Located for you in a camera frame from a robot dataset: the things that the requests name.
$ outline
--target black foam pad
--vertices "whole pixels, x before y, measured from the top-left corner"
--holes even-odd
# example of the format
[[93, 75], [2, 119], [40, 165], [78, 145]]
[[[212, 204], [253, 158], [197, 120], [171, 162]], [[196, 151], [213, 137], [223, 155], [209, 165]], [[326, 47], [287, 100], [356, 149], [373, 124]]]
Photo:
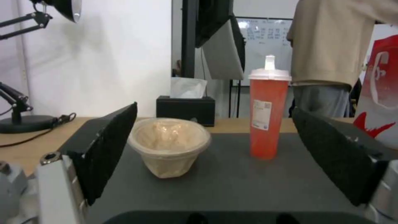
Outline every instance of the black foam pad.
[[83, 195], [89, 205], [101, 196], [111, 178], [136, 118], [137, 104], [134, 103], [98, 130], [95, 137], [90, 139], [88, 150], [67, 151], [66, 154], [73, 161]]
[[359, 144], [355, 136], [346, 136], [327, 118], [296, 108], [293, 121], [314, 160], [350, 202], [355, 206], [368, 203], [388, 166], [387, 160], [380, 159], [383, 154]]

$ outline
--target white cup lid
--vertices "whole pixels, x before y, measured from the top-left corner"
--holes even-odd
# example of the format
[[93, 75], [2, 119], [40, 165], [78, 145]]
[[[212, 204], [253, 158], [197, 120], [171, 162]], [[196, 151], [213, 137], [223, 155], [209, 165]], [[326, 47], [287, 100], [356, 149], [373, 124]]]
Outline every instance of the white cup lid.
[[275, 56], [265, 57], [265, 68], [253, 70], [249, 79], [292, 81], [289, 71], [275, 69]]

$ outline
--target red drink cup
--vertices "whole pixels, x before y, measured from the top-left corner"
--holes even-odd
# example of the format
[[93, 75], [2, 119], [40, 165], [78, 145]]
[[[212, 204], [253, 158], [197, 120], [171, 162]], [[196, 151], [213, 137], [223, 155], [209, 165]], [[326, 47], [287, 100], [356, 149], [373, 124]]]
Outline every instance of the red drink cup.
[[291, 77], [288, 71], [275, 70], [275, 56], [270, 55], [265, 69], [253, 70], [249, 79], [250, 152], [260, 159], [273, 159]]

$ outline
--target tissue box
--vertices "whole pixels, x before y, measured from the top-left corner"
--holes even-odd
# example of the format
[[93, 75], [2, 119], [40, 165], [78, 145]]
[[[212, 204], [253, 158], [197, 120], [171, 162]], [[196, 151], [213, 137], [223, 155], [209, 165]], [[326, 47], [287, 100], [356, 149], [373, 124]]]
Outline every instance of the tissue box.
[[156, 117], [195, 121], [205, 127], [214, 127], [216, 101], [202, 99], [176, 99], [160, 96], [156, 100]]

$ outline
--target lamp arm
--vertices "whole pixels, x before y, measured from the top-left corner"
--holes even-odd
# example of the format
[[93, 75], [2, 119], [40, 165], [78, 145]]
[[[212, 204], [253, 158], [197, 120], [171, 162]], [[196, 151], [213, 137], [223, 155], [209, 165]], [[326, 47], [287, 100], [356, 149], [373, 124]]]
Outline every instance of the lamp arm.
[[44, 28], [47, 27], [47, 24], [49, 23], [50, 19], [52, 19], [52, 17], [49, 14], [47, 14], [47, 13], [33, 12], [33, 13], [27, 14], [25, 16], [16, 18], [16, 19], [12, 19], [12, 20], [1, 22], [0, 23], [0, 28], [6, 27], [6, 26], [9, 26], [9, 25], [13, 25], [13, 24], [17, 24], [17, 23], [20, 23], [20, 22], [24, 22], [24, 21], [27, 21], [27, 20], [31, 20], [31, 19], [34, 19], [36, 21], [36, 23], [37, 23], [36, 26], [32, 26], [32, 27], [29, 27], [29, 28], [17, 30], [17, 31], [12, 32], [12, 33], [0, 35], [0, 40], [8, 39], [10, 37], [14, 37], [14, 36], [17, 36], [17, 35], [28, 33], [28, 32], [31, 32], [31, 31], [35, 31], [35, 30], [38, 30], [38, 29], [44, 29]]
[[18, 112], [31, 111], [26, 101], [28, 97], [12, 87], [0, 82], [0, 97], [4, 98]]

